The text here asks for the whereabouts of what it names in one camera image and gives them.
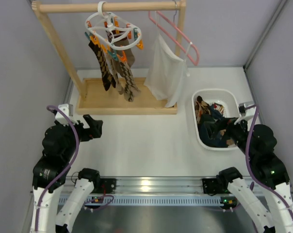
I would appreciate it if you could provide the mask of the plain brown sock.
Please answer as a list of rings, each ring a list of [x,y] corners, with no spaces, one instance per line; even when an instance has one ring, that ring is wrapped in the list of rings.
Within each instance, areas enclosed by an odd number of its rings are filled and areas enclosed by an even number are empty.
[[[110,33],[107,33],[107,37],[108,37],[108,40],[109,42],[111,42],[112,40],[112,35]],[[117,42],[114,43],[116,46],[127,46],[129,45],[129,41],[128,41],[128,38],[125,37]],[[135,62],[135,57],[131,51],[131,49],[128,49],[128,50],[124,50],[124,53],[126,55],[126,58],[127,58],[127,64],[129,67],[131,67],[134,62]],[[115,67],[116,70],[118,70],[118,72],[120,73],[121,71],[121,67],[120,67],[120,62],[119,61],[115,61],[113,60],[113,66]]]

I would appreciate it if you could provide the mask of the tan argyle sock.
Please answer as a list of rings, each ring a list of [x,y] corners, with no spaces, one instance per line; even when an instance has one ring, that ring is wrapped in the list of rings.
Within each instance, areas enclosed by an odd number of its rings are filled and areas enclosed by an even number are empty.
[[[125,79],[125,86],[123,86],[124,99],[128,102],[133,102],[134,98],[137,97],[141,93],[141,91],[135,84],[131,68],[128,66],[128,64],[126,62],[120,62],[120,67],[120,75]]]
[[[109,65],[111,67],[111,74],[112,74],[111,84],[118,91],[118,93],[120,95],[122,95],[122,94],[124,94],[124,88],[119,81],[118,73],[115,69],[114,59],[112,58],[112,56],[109,53],[106,53],[106,58],[109,61]]]

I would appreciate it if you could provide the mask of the white round clip hanger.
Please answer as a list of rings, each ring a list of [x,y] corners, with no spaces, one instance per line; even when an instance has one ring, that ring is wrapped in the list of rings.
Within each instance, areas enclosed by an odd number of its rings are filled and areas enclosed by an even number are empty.
[[[141,29],[112,12],[104,12],[105,3],[106,1],[100,1],[97,12],[86,19],[86,30],[94,45],[98,45],[114,60],[126,63],[126,50],[133,47],[144,49]]]

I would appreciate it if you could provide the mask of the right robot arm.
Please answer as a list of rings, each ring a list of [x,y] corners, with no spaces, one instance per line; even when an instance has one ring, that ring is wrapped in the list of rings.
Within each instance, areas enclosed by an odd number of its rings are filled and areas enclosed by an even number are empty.
[[[224,130],[245,154],[252,180],[260,186],[266,199],[264,206],[247,186],[235,167],[216,176],[222,187],[232,193],[250,216],[259,233],[293,233],[293,200],[290,179],[283,162],[274,154],[277,140],[273,131],[263,124],[248,127],[245,120],[225,118],[215,123],[215,132]]]

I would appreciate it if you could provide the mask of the dark brown argyle sock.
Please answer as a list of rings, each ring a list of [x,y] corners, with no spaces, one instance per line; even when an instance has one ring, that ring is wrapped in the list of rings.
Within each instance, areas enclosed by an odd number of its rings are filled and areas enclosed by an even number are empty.
[[[108,91],[109,88],[116,87],[116,82],[109,70],[109,66],[106,61],[106,57],[104,55],[104,51],[102,50],[101,47],[98,45],[95,45],[92,41],[89,42],[88,46],[91,48],[91,50],[94,52],[101,71],[101,78],[102,78],[102,83],[105,91]]]

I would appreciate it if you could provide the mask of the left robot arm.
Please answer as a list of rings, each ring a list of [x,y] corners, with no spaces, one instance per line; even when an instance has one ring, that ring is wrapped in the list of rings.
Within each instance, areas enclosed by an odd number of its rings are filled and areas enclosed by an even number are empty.
[[[88,128],[80,121],[72,125],[55,122],[45,132],[43,155],[33,168],[32,233],[70,233],[86,198],[99,186],[99,172],[82,169],[72,193],[62,209],[58,210],[60,195],[73,158],[77,156],[78,145],[102,135],[103,121],[94,120],[90,115],[83,115],[83,118]]]

